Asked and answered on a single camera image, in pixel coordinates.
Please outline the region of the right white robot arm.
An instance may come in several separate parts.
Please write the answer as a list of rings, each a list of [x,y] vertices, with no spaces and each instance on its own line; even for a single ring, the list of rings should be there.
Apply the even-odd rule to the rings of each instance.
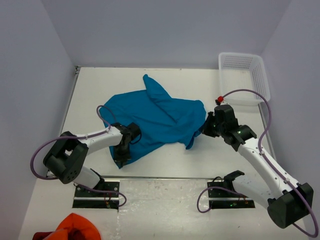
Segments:
[[[223,191],[227,196],[243,194],[263,206],[271,220],[281,229],[295,224],[312,213],[314,190],[290,176],[262,147],[256,133],[240,125],[233,108],[219,105],[208,116],[202,133],[221,137],[257,171],[264,183],[253,182],[237,170],[224,177]]]

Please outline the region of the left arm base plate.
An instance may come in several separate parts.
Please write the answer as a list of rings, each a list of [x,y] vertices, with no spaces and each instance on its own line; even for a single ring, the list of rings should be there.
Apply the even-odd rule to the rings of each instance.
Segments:
[[[115,191],[120,189],[119,180],[107,180],[98,187],[100,191]],[[74,192],[73,209],[119,209],[119,195],[116,193],[92,192],[77,186]]]

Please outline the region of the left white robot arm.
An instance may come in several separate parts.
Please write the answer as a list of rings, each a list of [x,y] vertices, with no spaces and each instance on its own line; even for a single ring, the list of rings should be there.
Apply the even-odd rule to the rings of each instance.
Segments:
[[[103,193],[103,180],[96,171],[84,166],[86,157],[111,147],[113,161],[118,167],[123,167],[133,158],[130,145],[141,136],[139,126],[133,122],[128,126],[117,122],[90,134],[73,135],[66,131],[55,141],[43,163],[63,184],[73,182],[81,185],[97,197]]]

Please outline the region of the blue t shirt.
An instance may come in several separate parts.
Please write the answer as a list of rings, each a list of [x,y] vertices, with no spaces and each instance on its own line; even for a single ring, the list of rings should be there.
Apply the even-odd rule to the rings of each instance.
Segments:
[[[189,150],[205,123],[206,111],[200,100],[172,98],[148,75],[145,89],[116,94],[99,110],[107,124],[135,123],[142,135],[130,146],[130,165],[165,144],[181,143]]]

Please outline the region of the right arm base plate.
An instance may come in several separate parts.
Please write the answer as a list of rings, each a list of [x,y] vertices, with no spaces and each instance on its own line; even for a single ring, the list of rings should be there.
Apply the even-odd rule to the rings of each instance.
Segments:
[[[221,178],[207,182],[207,187],[220,187],[227,190],[235,191],[229,181]],[[250,198],[240,197],[237,194],[227,192],[222,189],[210,189],[208,193],[209,207],[215,209],[254,209],[255,203]]]

